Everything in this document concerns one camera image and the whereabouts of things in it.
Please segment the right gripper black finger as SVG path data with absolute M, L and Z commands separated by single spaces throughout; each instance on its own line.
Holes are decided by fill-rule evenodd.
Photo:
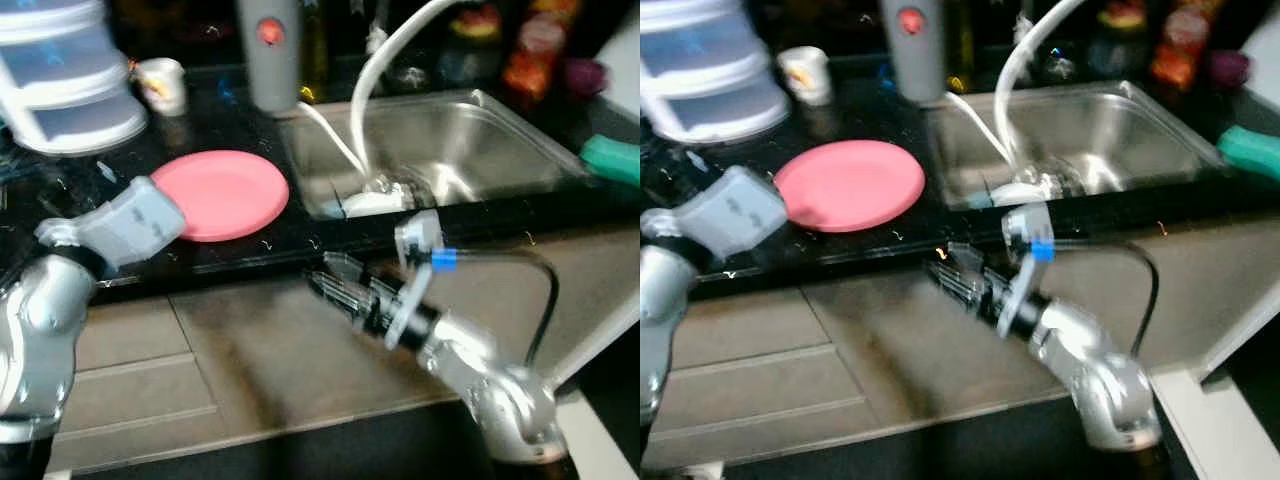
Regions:
M 348 320 L 355 316 L 355 297 L 346 289 L 342 280 L 330 274 L 306 274 L 305 280 L 315 294 Z
M 940 278 L 978 280 L 983 278 L 987 255 L 969 243 L 948 242 L 941 250 Z
M 343 252 L 323 255 L 323 291 L 361 291 L 367 289 L 365 262 Z
M 964 308 L 970 308 L 970 282 L 961 270 L 950 262 L 929 261 L 925 264 L 925 274 L 947 297 Z

